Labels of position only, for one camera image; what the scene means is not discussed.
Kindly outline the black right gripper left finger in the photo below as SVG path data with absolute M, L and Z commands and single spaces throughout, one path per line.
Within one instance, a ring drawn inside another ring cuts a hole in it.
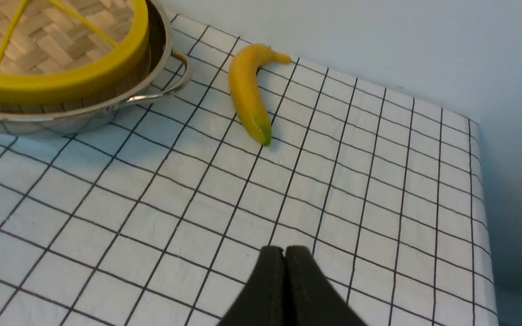
M 282 326 L 285 275 L 283 250 L 264 246 L 248 281 L 218 324 Z

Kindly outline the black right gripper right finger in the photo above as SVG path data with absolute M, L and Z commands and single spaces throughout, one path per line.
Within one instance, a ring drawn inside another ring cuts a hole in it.
M 288 287 L 286 326 L 364 326 L 365 322 L 332 287 L 306 246 L 285 252 Z

